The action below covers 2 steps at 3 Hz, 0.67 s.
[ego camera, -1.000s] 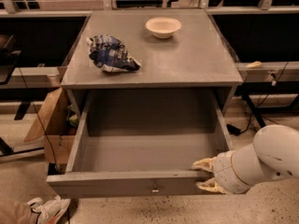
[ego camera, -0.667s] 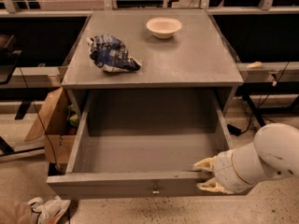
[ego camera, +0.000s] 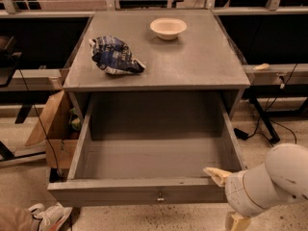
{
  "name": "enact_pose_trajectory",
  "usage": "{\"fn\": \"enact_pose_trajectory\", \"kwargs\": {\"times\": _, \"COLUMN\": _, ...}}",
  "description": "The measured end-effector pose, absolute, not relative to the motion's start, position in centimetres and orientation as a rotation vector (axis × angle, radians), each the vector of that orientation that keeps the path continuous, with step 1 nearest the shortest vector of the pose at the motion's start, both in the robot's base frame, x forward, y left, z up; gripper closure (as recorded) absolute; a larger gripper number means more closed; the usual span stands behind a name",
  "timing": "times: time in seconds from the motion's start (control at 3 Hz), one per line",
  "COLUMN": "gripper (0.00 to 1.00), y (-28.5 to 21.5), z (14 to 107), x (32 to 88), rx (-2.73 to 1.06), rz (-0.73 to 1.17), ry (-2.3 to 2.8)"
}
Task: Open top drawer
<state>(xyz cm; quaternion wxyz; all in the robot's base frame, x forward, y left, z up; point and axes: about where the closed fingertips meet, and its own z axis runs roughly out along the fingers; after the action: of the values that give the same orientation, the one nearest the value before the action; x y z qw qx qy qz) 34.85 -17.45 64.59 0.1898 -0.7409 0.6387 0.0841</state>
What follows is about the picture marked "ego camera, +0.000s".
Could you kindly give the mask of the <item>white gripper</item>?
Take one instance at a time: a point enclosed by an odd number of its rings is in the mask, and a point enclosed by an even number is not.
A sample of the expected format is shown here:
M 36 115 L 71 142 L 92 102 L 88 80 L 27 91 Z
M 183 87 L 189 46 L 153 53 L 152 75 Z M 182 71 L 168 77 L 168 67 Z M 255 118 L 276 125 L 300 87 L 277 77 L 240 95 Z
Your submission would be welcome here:
M 216 167 L 205 167 L 203 171 L 219 186 L 225 186 L 229 205 L 236 212 L 226 216 L 226 231 L 246 231 L 251 218 L 265 212 L 261 191 L 267 175 L 260 170 L 243 170 L 232 173 Z

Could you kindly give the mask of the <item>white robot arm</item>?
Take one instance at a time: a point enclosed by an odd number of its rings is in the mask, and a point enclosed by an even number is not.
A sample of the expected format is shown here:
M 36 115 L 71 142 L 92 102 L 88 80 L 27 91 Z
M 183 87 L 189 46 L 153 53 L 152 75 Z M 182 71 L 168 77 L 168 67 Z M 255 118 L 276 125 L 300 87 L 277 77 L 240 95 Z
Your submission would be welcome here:
M 251 169 L 205 167 L 203 171 L 224 188 L 233 208 L 226 218 L 227 231 L 245 231 L 254 217 L 271 207 L 308 200 L 308 148 L 302 145 L 278 144 Z

